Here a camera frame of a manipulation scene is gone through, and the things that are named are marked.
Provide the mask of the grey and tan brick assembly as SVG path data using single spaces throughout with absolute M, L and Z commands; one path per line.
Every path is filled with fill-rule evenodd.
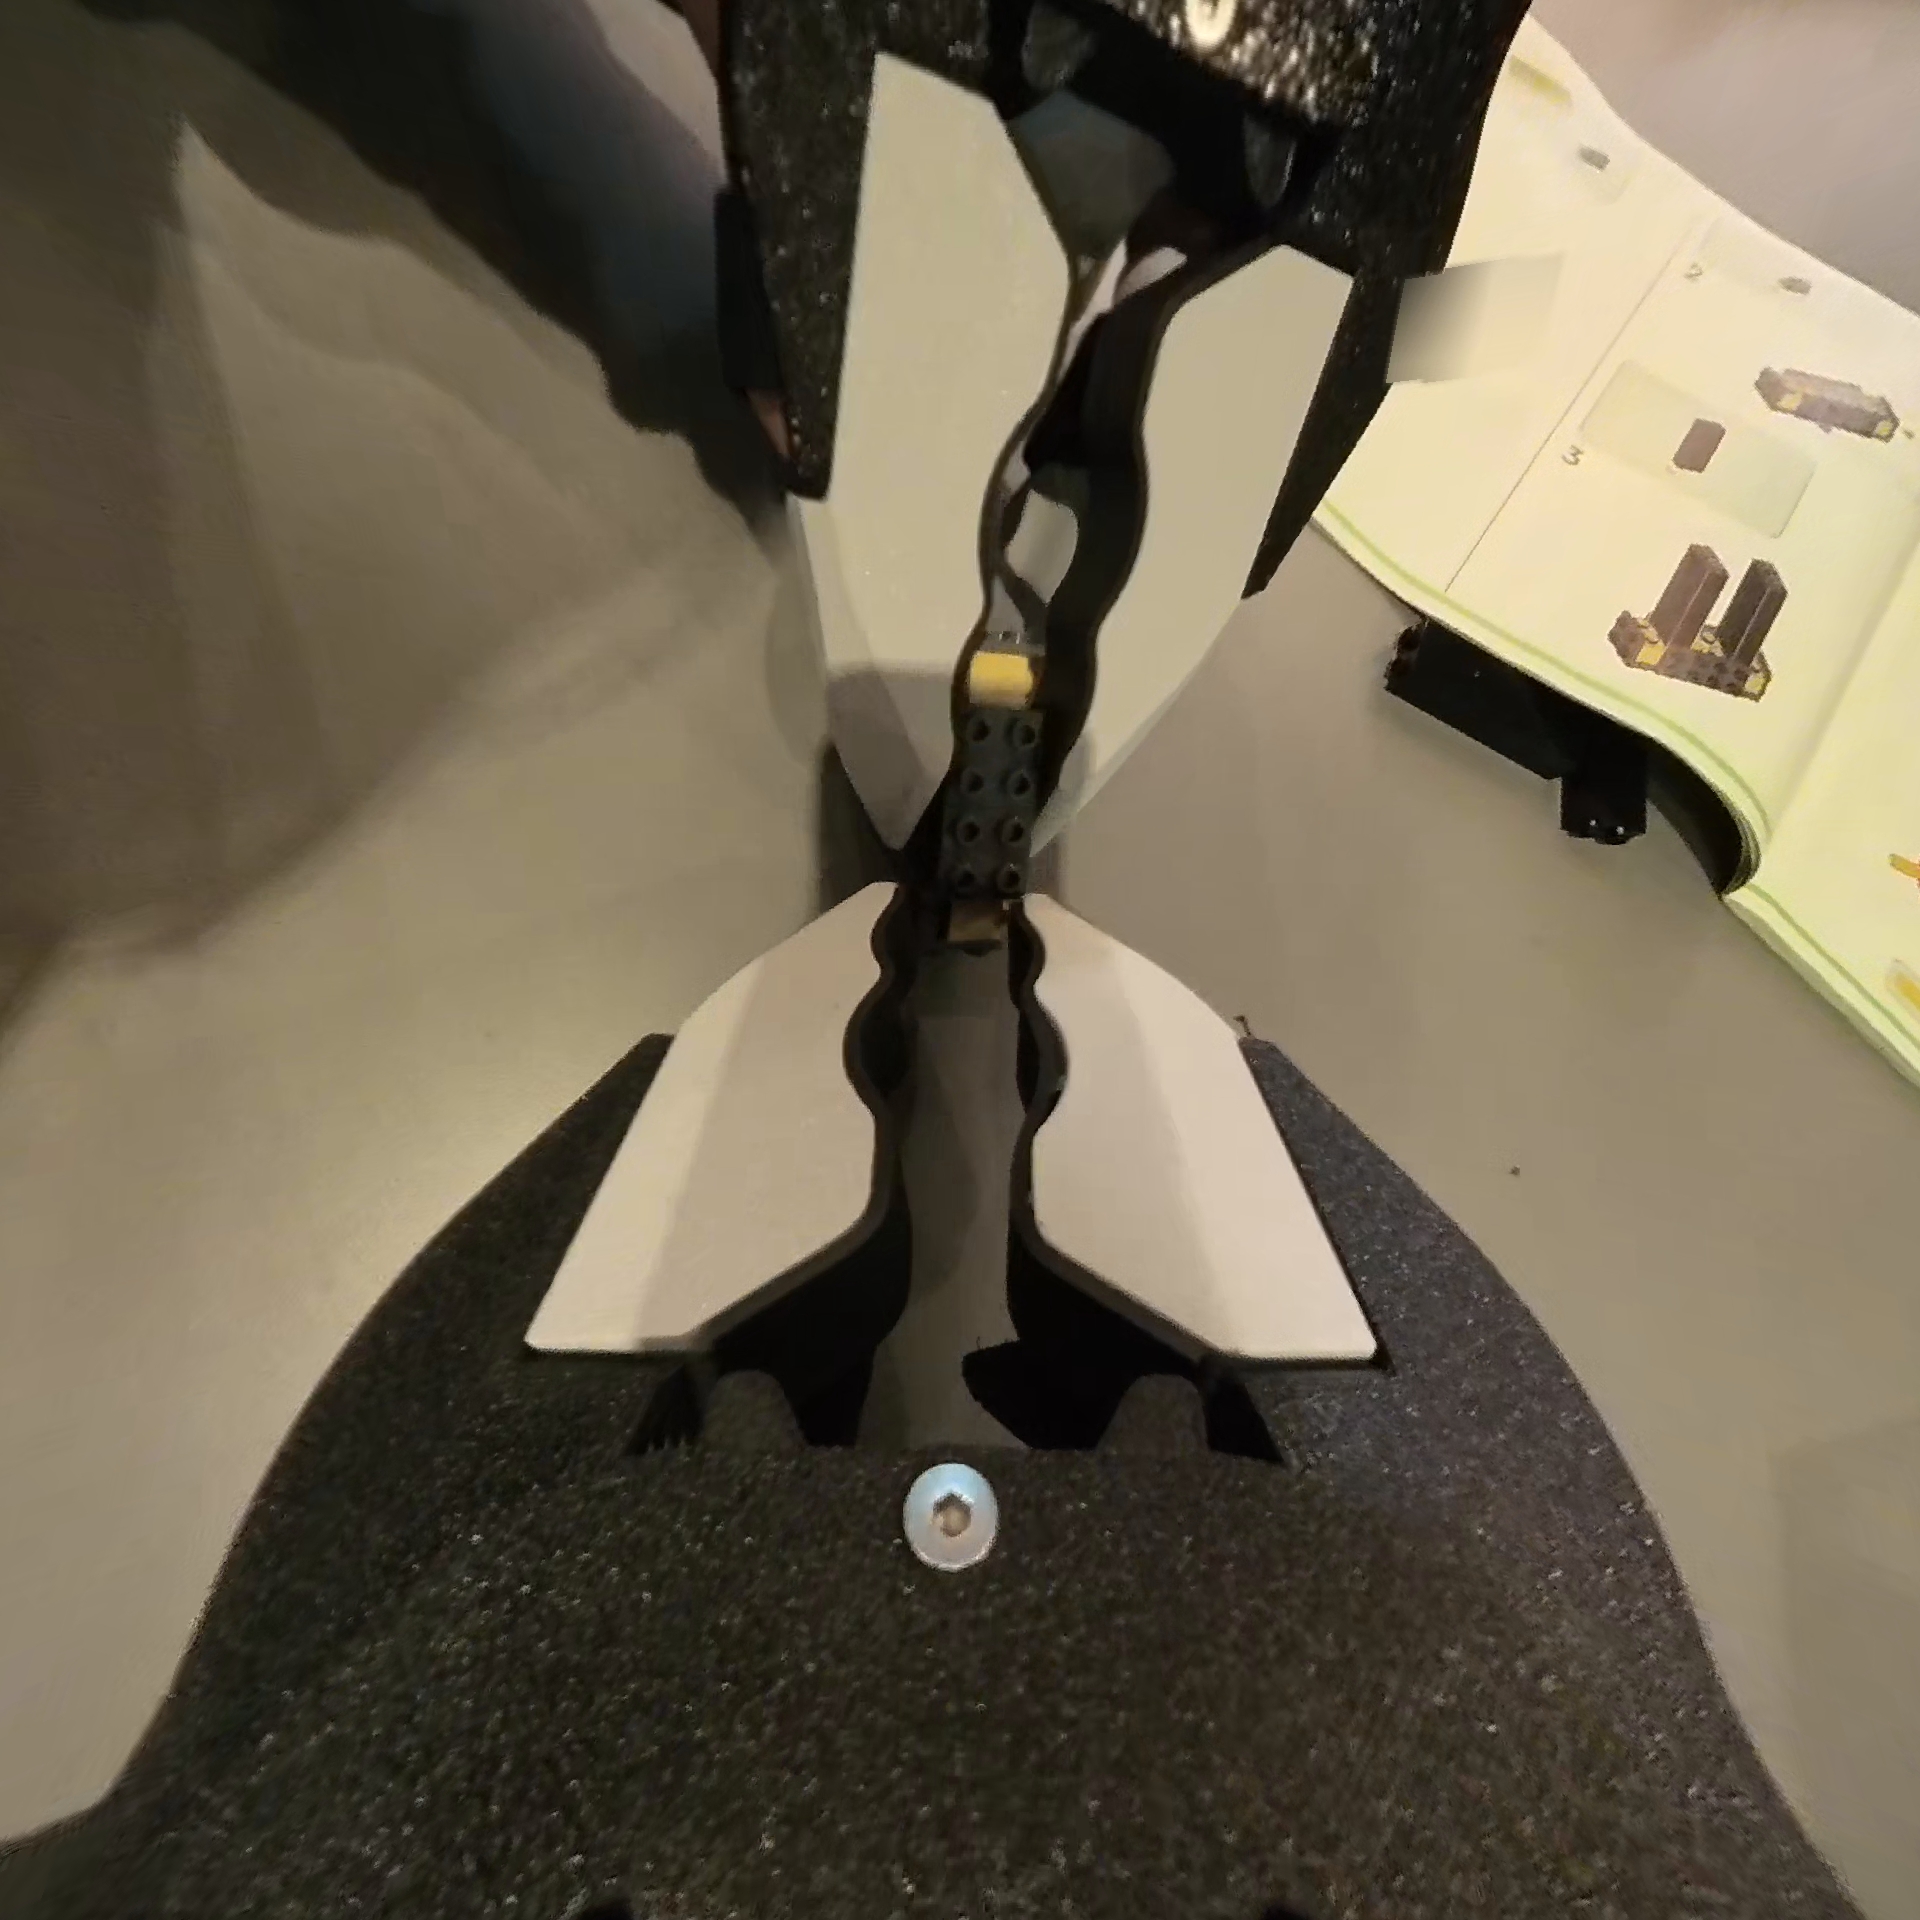
M 998 943 L 1024 896 L 1040 813 L 1043 649 L 987 631 L 966 663 L 944 790 L 936 896 L 944 943 Z

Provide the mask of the long black brick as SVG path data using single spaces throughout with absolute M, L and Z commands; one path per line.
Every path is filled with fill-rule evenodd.
M 1540 780 L 1564 781 L 1578 764 L 1564 696 L 1444 624 L 1413 618 L 1384 685 L 1403 706 Z
M 1641 839 L 1649 829 L 1649 742 L 1600 721 L 1568 750 L 1560 788 L 1560 828 L 1565 836 L 1602 848 Z

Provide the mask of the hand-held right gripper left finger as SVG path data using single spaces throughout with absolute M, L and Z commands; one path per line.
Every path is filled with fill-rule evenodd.
M 536 1353 L 692 1353 L 868 1213 L 877 1122 L 848 1028 L 894 903 L 866 884 L 691 1013 L 536 1310 Z

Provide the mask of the grey desk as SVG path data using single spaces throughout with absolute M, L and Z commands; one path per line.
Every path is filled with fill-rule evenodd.
M 692 337 L 654 5 L 5 5 L 5 1836 L 97 1799 L 307 1392 L 641 1036 L 852 881 Z M 1915 1913 L 1915 1093 L 1293 548 L 1064 896 L 1544 1317 L 1754 1736 Z

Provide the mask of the instruction booklet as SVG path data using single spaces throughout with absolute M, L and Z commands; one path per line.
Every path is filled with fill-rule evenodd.
M 1529 17 L 1456 265 L 1522 359 L 1384 401 L 1317 512 L 1381 586 L 1704 790 L 1714 886 L 1918 1069 L 1915 316 L 1657 152 Z

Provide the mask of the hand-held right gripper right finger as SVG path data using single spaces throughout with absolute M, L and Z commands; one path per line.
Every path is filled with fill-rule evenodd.
M 1046 896 L 1026 924 L 1040 1038 L 1064 1050 L 1028 1150 L 1040 1249 L 1187 1356 L 1372 1362 L 1377 1332 L 1234 1025 Z

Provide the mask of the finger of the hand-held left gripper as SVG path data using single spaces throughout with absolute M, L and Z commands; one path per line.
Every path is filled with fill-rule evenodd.
M 881 55 L 822 497 L 788 519 L 828 737 L 902 850 L 953 759 L 956 671 L 987 608 L 982 532 L 1058 361 L 1072 272 L 997 110 Z
M 1187 688 L 1250 582 L 1354 276 L 1296 247 L 1130 296 L 1088 397 L 1092 485 L 1049 600 L 1049 660 L 1085 709 L 1036 839 L 1056 841 Z

